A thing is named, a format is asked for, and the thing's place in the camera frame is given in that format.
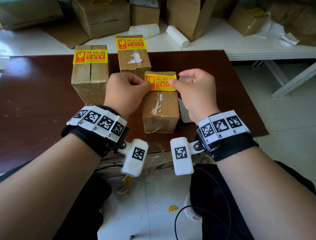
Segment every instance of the paper roll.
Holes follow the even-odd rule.
[[[172,38],[180,45],[180,47],[186,47],[189,44],[189,40],[178,30],[175,26],[169,26],[166,31]]]
[[[129,35],[143,35],[144,38],[158,35],[160,32],[158,24],[147,24],[139,26],[131,26]]]

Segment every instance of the forearm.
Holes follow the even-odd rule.
[[[217,163],[258,239],[315,239],[316,196],[258,147]]]
[[[99,161],[69,134],[3,181],[0,239],[52,239]]]

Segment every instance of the brown tabletop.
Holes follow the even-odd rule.
[[[0,79],[0,173],[29,161],[60,140],[66,122],[83,107],[72,87],[72,55],[10,58]],[[253,136],[268,132],[223,50],[149,53],[152,71],[201,68],[215,76],[221,111],[235,110]],[[111,71],[119,72],[117,54],[109,54]],[[149,152],[170,149],[172,138],[193,141],[194,123],[179,120],[173,134],[146,134],[142,106],[128,119],[126,140],[140,138]]]

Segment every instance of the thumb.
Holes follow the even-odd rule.
[[[179,93],[181,93],[184,88],[186,87],[186,83],[177,79],[170,79],[169,84],[177,90]]]
[[[149,81],[145,81],[142,84],[137,85],[136,87],[138,89],[138,92],[142,94],[142,96],[145,96],[145,94],[150,91],[151,84]]]

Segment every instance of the black pants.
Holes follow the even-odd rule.
[[[25,163],[0,176],[0,182],[24,167]],[[99,176],[91,176],[82,188],[54,240],[89,239],[97,240],[97,232],[103,223],[99,212],[104,201],[111,195],[110,185]]]
[[[316,194],[315,187],[311,181],[302,177],[285,164],[281,162],[277,163],[305,187]],[[0,182],[21,169],[26,164],[12,169],[6,174],[0,176]],[[229,239],[253,240],[233,195],[218,170],[217,165],[198,164],[196,166],[211,173],[225,192],[232,219],[232,232]],[[79,193],[68,215],[55,235],[54,240],[97,240],[97,232],[103,223],[103,216],[99,212],[99,209],[102,207],[104,201],[111,195],[111,192],[112,189],[110,185],[104,179],[98,176],[91,176]],[[205,172],[195,169],[191,177],[190,196],[191,204],[193,206],[209,210],[228,224],[228,209],[223,193],[218,188],[217,184]],[[196,212],[203,218],[202,233],[204,240],[226,238],[228,233],[227,226],[205,211],[196,209]]]
[[[315,186],[313,183],[292,168],[285,164],[276,161],[283,169],[291,174],[296,180],[307,187],[316,195]],[[223,189],[226,198],[229,203],[232,221],[232,231],[230,234],[231,240],[253,240],[253,237],[239,211],[239,208],[233,198],[231,191],[229,190],[223,176],[221,175],[217,165],[214,164],[197,164],[217,180]],[[205,172],[195,169],[191,177],[190,186],[190,201],[193,206],[206,209],[225,223],[229,223],[228,208],[223,193],[217,186],[217,184],[208,176]],[[204,240],[209,239],[226,239],[228,235],[228,227],[225,226],[221,221],[215,218],[213,215],[206,211],[195,209],[195,211],[202,216],[202,235]]]

